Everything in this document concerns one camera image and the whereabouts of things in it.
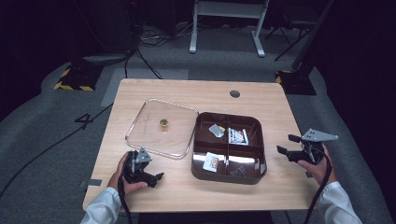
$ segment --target wooden table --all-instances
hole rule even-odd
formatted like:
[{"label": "wooden table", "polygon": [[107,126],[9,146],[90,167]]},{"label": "wooden table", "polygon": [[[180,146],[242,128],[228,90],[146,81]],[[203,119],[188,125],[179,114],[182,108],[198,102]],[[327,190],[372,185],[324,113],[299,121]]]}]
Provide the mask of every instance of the wooden table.
[{"label": "wooden table", "polygon": [[[230,91],[240,92],[233,98]],[[92,179],[102,185],[89,186],[83,203],[106,188],[122,155],[131,150],[125,134],[143,103],[150,98],[192,106],[202,112],[253,117],[262,125],[267,173],[256,185],[206,181],[191,173],[192,148],[179,161],[150,154],[153,161],[145,172],[164,172],[157,186],[127,197],[134,212],[244,211],[307,209],[318,189],[303,168],[289,162],[276,146],[299,150],[288,134],[300,135],[289,103],[280,85],[256,82],[124,79],[120,83],[106,127]]]}]

